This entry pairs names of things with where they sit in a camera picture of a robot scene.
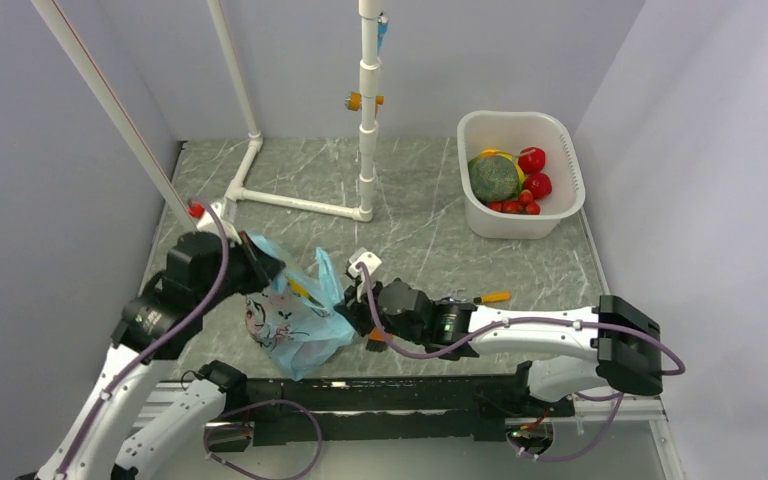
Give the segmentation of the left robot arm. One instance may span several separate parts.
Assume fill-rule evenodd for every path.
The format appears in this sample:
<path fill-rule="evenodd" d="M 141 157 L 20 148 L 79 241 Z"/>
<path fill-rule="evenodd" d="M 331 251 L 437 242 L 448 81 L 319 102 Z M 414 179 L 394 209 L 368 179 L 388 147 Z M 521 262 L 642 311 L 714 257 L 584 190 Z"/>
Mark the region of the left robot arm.
<path fill-rule="evenodd" d="M 68 433 L 31 479 L 147 479 L 197 428 L 232 420 L 247 406 L 246 376 L 220 361 L 196 375 L 194 390 L 139 431 L 144 404 L 204 316 L 225 299 L 266 289 L 285 268 L 246 234 L 180 236 L 166 264 L 129 301 L 111 335 L 102 371 Z"/>

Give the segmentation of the light blue plastic bag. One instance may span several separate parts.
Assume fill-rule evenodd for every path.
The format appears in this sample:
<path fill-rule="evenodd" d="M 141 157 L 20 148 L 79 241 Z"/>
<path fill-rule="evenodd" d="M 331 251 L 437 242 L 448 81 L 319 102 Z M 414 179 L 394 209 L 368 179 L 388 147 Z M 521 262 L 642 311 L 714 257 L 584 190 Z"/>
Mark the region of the light blue plastic bag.
<path fill-rule="evenodd" d="M 317 275 L 310 277 L 277 242 L 250 237 L 286 268 L 263 291 L 245 297 L 247 330 L 285 377 L 301 380 L 354 340 L 355 330 L 334 309 L 343 300 L 343 285 L 324 249 L 315 250 Z M 296 296 L 288 278 L 303 285 L 310 298 Z"/>

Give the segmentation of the yellow fake lemon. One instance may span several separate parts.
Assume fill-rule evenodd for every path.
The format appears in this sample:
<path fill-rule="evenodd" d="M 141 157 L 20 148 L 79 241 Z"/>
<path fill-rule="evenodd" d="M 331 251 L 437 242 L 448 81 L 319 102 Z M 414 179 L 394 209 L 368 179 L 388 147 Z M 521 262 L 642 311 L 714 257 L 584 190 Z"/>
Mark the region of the yellow fake lemon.
<path fill-rule="evenodd" d="M 294 293 L 296 296 L 299 296 L 299 297 L 301 297 L 301 298 L 307 298 L 307 299 L 309 299 L 309 298 L 310 298 L 310 293 L 308 292 L 308 290 L 307 290 L 307 289 L 305 289 L 303 285 L 300 285 L 300 284 L 299 284 L 298 282 L 296 282 L 295 280 L 293 280 L 293 279 L 291 279 L 291 278 L 288 278 L 288 279 L 287 279 L 287 285 L 288 285 L 288 287 L 290 288 L 290 290 L 291 290 L 291 291 L 292 291 L 292 292 L 293 292 L 293 293 Z"/>

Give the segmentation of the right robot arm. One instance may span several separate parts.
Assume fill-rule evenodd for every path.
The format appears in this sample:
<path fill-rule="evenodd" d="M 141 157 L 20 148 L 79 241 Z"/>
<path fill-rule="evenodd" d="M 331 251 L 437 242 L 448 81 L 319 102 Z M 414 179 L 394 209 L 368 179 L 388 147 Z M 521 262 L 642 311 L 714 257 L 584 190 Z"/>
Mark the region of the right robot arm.
<path fill-rule="evenodd" d="M 348 288 L 336 310 L 360 335 L 379 328 L 422 347 L 416 359 L 540 354 L 511 388 L 517 411 L 534 415 L 548 403 L 600 387 L 657 396 L 666 374 L 660 326 L 615 295 L 596 305 L 555 312 L 501 310 L 446 298 L 430 299 L 401 280 Z"/>

